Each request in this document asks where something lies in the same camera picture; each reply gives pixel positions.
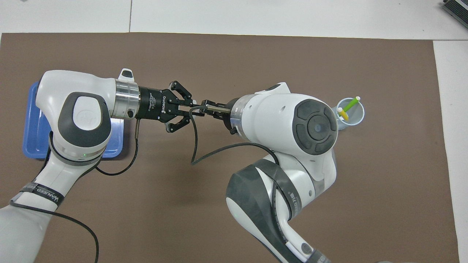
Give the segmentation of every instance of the black cable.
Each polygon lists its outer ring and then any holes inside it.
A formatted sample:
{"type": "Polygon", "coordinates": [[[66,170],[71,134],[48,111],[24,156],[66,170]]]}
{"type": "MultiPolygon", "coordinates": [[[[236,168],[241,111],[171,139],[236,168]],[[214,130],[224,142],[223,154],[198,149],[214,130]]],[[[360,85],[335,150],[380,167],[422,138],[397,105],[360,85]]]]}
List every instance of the black cable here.
{"type": "Polygon", "coordinates": [[[208,157],[210,157],[210,156],[212,156],[214,154],[217,154],[219,152],[222,152],[224,150],[234,148],[234,147],[238,147],[238,146],[247,146],[247,145],[248,146],[255,146],[255,147],[258,147],[258,148],[261,148],[261,149],[265,150],[266,152],[268,152],[268,154],[270,154],[273,157],[275,163],[277,165],[279,165],[278,157],[276,156],[276,154],[272,150],[270,150],[269,148],[267,148],[267,147],[265,147],[265,146],[263,146],[261,144],[253,143],[253,142],[241,142],[241,143],[236,143],[236,144],[224,146],[222,148],[219,148],[217,150],[214,150],[214,151],[212,151],[210,153],[207,153],[207,154],[203,155],[202,157],[200,157],[199,159],[197,159],[195,161],[195,156],[197,154],[197,148],[198,148],[198,132],[197,132],[197,125],[195,124],[195,119],[193,118],[193,113],[192,112],[194,110],[197,110],[197,109],[207,109],[207,107],[206,106],[196,106],[196,107],[193,107],[193,108],[191,108],[189,110],[189,117],[190,117],[190,120],[192,120],[193,130],[195,132],[195,146],[193,148],[192,160],[190,162],[192,165],[195,165],[195,164],[199,163],[200,161],[202,161],[203,159],[206,159],[206,158],[208,158],[208,157]]]}
{"type": "MultiPolygon", "coordinates": [[[[273,185],[271,186],[271,217],[275,221],[275,224],[279,226],[278,213],[276,212],[276,190],[281,192],[281,189],[278,186],[278,183],[273,178],[272,180],[273,185]]],[[[278,227],[276,230],[278,231],[277,234],[283,238],[283,243],[286,244],[288,242],[288,239],[283,233],[283,230],[280,227],[278,227]]]]}
{"type": "Polygon", "coordinates": [[[99,172],[101,172],[102,174],[105,174],[105,175],[115,176],[115,175],[123,174],[125,171],[130,169],[130,167],[135,162],[135,159],[137,158],[137,154],[138,154],[138,132],[139,132],[139,127],[140,127],[140,119],[137,119],[137,123],[135,124],[135,154],[133,155],[133,159],[130,162],[130,164],[125,169],[123,169],[122,171],[117,172],[117,173],[104,172],[101,169],[99,169],[99,167],[96,167],[96,170],[98,170],[99,172]]]}
{"type": "Polygon", "coordinates": [[[44,210],[44,209],[40,209],[40,208],[35,208],[35,207],[32,207],[32,206],[28,206],[28,205],[21,205],[21,204],[17,204],[15,203],[13,200],[10,200],[10,205],[11,206],[14,206],[14,207],[19,207],[19,208],[23,208],[23,209],[28,209],[28,210],[32,210],[32,211],[37,211],[37,212],[41,212],[41,213],[46,213],[46,214],[49,214],[49,215],[53,215],[53,216],[58,216],[58,217],[61,217],[61,218],[65,218],[67,220],[70,220],[80,226],[82,226],[83,228],[85,228],[86,230],[88,230],[88,232],[93,236],[94,238],[94,242],[96,244],[96,256],[95,256],[95,259],[94,259],[94,262],[97,263],[97,259],[99,257],[99,242],[97,241],[97,236],[96,234],[93,232],[93,230],[91,230],[91,228],[89,228],[87,225],[85,225],[84,223],[72,218],[72,217],[69,217],[67,215],[64,215],[64,214],[61,214],[61,213],[57,213],[57,212],[52,212],[52,211],[49,211],[49,210],[44,210]]]}
{"type": "Polygon", "coordinates": [[[137,154],[138,154],[138,139],[135,139],[135,154],[133,155],[132,161],[130,162],[130,164],[125,169],[123,169],[122,171],[117,172],[117,173],[108,173],[108,172],[102,171],[101,169],[99,169],[99,167],[96,167],[96,170],[98,170],[102,174],[109,175],[109,176],[123,174],[125,171],[130,169],[130,167],[133,165],[133,163],[135,162],[135,159],[137,158],[137,154]]]}
{"type": "Polygon", "coordinates": [[[47,147],[47,154],[45,155],[45,158],[44,158],[44,164],[42,165],[41,170],[39,171],[39,173],[41,173],[42,170],[44,170],[45,166],[49,162],[50,157],[51,157],[51,147],[49,146],[49,147],[47,147]]]}

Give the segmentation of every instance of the green straw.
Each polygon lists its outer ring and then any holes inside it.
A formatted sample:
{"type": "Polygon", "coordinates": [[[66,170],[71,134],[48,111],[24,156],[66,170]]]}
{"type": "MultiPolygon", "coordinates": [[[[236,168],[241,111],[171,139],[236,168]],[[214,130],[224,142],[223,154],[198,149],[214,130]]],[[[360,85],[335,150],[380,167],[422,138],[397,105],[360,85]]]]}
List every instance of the green straw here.
{"type": "Polygon", "coordinates": [[[349,109],[351,109],[352,106],[356,105],[359,101],[361,100],[361,97],[356,96],[346,107],[343,108],[344,112],[347,112],[349,109]]]}

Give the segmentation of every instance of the button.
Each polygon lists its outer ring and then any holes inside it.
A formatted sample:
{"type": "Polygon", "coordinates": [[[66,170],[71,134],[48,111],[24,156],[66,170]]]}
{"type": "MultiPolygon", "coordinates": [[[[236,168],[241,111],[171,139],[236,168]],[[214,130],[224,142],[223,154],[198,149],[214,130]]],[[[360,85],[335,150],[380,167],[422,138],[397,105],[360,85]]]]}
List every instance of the button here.
{"type": "Polygon", "coordinates": [[[323,108],[321,104],[322,103],[318,101],[307,100],[297,108],[297,117],[307,120],[312,113],[320,112],[323,108]]]}
{"type": "Polygon", "coordinates": [[[336,123],[335,114],[333,114],[333,111],[331,111],[328,107],[325,108],[324,114],[325,116],[327,116],[328,120],[330,121],[330,129],[336,132],[338,128],[338,124],[336,123]]]}
{"type": "Polygon", "coordinates": [[[334,137],[332,135],[328,136],[328,138],[324,142],[315,145],[315,152],[318,154],[325,153],[333,146],[334,142],[334,137]]]}
{"type": "Polygon", "coordinates": [[[296,125],[296,134],[299,142],[302,144],[302,146],[304,146],[304,148],[310,149],[312,147],[312,140],[310,139],[307,133],[307,129],[304,125],[296,125]]]}
{"type": "Polygon", "coordinates": [[[122,76],[127,77],[127,78],[133,78],[132,72],[128,70],[122,71],[122,76]]]}
{"type": "Polygon", "coordinates": [[[312,253],[312,248],[309,245],[307,245],[306,243],[302,243],[300,248],[302,249],[302,252],[304,252],[304,254],[311,254],[312,253]]]}
{"type": "Polygon", "coordinates": [[[274,90],[274,89],[278,88],[280,85],[281,85],[281,84],[276,84],[276,85],[274,85],[274,86],[269,87],[269,88],[266,89],[266,90],[274,90]]]}
{"type": "Polygon", "coordinates": [[[86,131],[94,130],[101,125],[101,107],[97,99],[81,96],[73,108],[73,122],[86,131]]]}
{"type": "Polygon", "coordinates": [[[307,123],[307,132],[312,139],[321,141],[330,132],[330,122],[322,115],[315,115],[307,123]]]}

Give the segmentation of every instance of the black strap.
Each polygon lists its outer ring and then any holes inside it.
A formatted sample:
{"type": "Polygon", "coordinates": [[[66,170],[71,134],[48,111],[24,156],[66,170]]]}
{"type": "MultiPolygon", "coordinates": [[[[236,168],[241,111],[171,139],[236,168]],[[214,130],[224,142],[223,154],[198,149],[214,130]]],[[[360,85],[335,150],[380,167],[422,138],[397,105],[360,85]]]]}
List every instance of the black strap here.
{"type": "Polygon", "coordinates": [[[297,216],[302,210],[302,202],[299,192],[284,170],[279,165],[266,159],[258,160],[254,163],[254,166],[258,167],[278,184],[281,194],[287,200],[286,204],[291,215],[289,220],[297,216]]]}
{"type": "Polygon", "coordinates": [[[322,252],[314,250],[306,263],[331,263],[331,261],[322,252]]]}
{"type": "Polygon", "coordinates": [[[20,190],[20,192],[33,193],[40,197],[44,197],[45,199],[54,202],[57,206],[59,206],[65,198],[61,193],[39,183],[28,183],[20,190]]]}

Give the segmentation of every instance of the blue tray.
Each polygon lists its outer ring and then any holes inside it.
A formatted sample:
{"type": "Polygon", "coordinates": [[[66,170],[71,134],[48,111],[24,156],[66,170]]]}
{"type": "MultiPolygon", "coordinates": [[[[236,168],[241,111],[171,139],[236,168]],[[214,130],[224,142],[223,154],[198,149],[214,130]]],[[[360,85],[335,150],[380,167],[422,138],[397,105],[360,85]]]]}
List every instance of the blue tray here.
{"type": "MultiPolygon", "coordinates": [[[[43,159],[49,147],[49,132],[51,127],[44,113],[36,107],[36,93],[38,82],[29,89],[28,107],[26,109],[26,121],[24,123],[23,153],[26,157],[43,159]]],[[[103,158],[116,157],[122,151],[124,145],[124,120],[110,119],[110,140],[104,151],[103,158]]]]}

